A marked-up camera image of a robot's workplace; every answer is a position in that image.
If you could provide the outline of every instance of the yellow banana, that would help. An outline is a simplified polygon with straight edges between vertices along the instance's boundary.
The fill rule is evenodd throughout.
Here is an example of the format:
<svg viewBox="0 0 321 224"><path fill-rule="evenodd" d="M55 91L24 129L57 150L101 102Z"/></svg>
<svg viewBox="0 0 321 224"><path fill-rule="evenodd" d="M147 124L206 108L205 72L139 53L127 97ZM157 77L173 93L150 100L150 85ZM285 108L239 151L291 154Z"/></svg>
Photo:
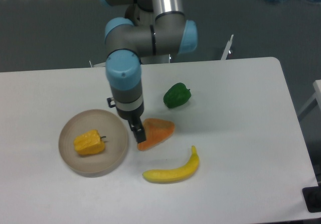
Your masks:
<svg viewBox="0 0 321 224"><path fill-rule="evenodd" d="M197 170L200 158L195 146L192 146L192 154L189 161L182 167L172 170L147 170L142 175L149 182L168 183L184 180L191 177Z"/></svg>

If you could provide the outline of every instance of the table surface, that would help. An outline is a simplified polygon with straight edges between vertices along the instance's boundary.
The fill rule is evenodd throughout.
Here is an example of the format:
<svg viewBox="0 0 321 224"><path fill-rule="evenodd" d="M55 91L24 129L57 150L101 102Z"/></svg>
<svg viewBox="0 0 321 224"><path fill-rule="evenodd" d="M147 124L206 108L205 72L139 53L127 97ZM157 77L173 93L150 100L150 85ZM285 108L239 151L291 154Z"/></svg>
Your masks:
<svg viewBox="0 0 321 224"><path fill-rule="evenodd" d="M321 80L316 80L313 83L315 89L316 100L318 102L319 108L321 110Z"/></svg>
<svg viewBox="0 0 321 224"><path fill-rule="evenodd" d="M175 83L191 89L176 109ZM64 124L111 96L104 68L0 73L0 223L262 223L321 217L302 188L317 186L280 63L275 58L142 66L142 119L176 124L166 142L140 152L129 134L124 161L86 178L58 151ZM123 121L129 132L129 126ZM191 145L194 176L152 184L142 173L179 167Z"/></svg>

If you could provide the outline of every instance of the toy carrot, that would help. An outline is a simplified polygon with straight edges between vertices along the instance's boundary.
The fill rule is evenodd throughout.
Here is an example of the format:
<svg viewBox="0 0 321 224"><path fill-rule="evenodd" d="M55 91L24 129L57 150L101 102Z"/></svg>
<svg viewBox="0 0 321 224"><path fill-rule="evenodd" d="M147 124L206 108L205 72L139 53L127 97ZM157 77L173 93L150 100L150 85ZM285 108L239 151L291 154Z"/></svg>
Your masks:
<svg viewBox="0 0 321 224"><path fill-rule="evenodd" d="M141 151L165 141L175 130L173 122L160 119L146 119L142 125L145 129L146 141L137 145L137 148Z"/></svg>

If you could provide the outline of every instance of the toy fruit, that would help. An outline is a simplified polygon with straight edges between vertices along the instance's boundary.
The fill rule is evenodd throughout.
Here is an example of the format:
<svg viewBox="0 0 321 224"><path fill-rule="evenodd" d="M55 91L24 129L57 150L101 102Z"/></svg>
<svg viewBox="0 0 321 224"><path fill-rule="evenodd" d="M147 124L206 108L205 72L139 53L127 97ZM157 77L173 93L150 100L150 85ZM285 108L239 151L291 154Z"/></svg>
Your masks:
<svg viewBox="0 0 321 224"><path fill-rule="evenodd" d="M97 154L105 149L105 143L101 140L97 130L90 130L74 140L75 151L80 155Z"/></svg>
<svg viewBox="0 0 321 224"><path fill-rule="evenodd" d="M186 103L191 96L190 89L187 89L185 84L179 82L165 93L163 101L168 108L175 108Z"/></svg>
<svg viewBox="0 0 321 224"><path fill-rule="evenodd" d="M147 150L171 136L175 130L175 124L171 121L160 119L146 119L142 125L145 129L146 141L137 144L141 151Z"/></svg>
<svg viewBox="0 0 321 224"><path fill-rule="evenodd" d="M189 161L182 167L172 170L147 170L142 175L149 182L168 183L184 180L191 177L199 166L200 158L195 146L192 146L192 154Z"/></svg>

